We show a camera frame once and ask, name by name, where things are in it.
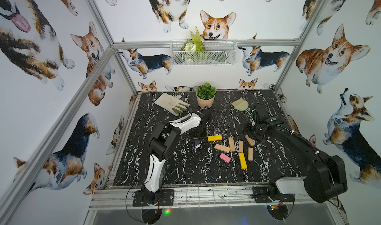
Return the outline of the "short yellow block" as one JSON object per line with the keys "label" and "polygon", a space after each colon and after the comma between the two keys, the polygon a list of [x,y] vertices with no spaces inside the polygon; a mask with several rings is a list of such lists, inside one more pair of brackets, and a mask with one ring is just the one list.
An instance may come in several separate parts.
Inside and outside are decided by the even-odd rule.
{"label": "short yellow block", "polygon": [[222,135],[214,135],[214,136],[208,136],[207,139],[208,139],[208,142],[212,142],[212,141],[220,141],[223,138],[222,138]]}

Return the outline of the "small wooden block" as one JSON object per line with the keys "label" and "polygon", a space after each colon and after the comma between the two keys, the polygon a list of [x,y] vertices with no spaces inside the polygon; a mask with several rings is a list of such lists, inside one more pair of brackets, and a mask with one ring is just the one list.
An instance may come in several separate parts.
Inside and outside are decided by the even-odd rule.
{"label": "small wooden block", "polygon": [[238,145],[239,145],[239,153],[243,153],[244,152],[243,141],[239,140]]}

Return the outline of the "pink block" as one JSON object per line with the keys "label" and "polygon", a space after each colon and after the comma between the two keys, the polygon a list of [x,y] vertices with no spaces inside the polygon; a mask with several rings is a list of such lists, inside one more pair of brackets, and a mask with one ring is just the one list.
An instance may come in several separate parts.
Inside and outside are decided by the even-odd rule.
{"label": "pink block", "polygon": [[230,163],[230,161],[231,161],[231,158],[229,156],[227,156],[226,154],[224,154],[224,153],[221,153],[220,159],[222,159],[226,163]]}

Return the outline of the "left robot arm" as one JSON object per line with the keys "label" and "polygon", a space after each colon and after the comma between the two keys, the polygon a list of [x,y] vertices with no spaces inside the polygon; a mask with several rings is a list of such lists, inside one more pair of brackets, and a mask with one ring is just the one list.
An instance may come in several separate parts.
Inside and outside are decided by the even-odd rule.
{"label": "left robot arm", "polygon": [[181,136],[189,133],[197,140],[207,139],[206,126],[211,118],[207,106],[174,120],[159,122],[148,141],[150,163],[146,179],[141,187],[143,199],[155,205],[161,199],[164,166],[179,145]]}

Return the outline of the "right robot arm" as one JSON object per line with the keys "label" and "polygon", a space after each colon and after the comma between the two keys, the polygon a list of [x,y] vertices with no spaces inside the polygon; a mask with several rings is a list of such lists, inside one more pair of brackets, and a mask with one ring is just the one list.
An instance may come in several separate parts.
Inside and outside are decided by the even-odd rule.
{"label": "right robot arm", "polygon": [[252,118],[246,129],[255,140],[270,137],[280,141],[305,169],[298,177],[282,175],[271,179],[265,192],[269,198],[280,200],[284,195],[302,195],[323,203],[347,192],[345,163],[339,156],[319,150],[279,118],[261,116],[256,107],[246,111]]}

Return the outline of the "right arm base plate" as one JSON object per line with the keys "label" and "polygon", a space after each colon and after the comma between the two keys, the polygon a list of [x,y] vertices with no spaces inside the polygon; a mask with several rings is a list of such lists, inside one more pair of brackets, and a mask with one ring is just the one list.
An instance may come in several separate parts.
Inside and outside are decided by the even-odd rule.
{"label": "right arm base plate", "polygon": [[292,194],[281,194],[280,191],[274,185],[267,186],[254,186],[253,198],[257,203],[280,203],[294,202],[295,196]]}

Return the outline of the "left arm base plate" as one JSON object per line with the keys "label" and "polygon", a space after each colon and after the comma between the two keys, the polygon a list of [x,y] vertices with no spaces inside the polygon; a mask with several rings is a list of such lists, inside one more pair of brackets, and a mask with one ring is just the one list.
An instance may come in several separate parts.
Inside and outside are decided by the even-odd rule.
{"label": "left arm base plate", "polygon": [[172,206],[174,204],[174,190],[162,189],[153,193],[149,190],[139,190],[133,195],[133,207]]}

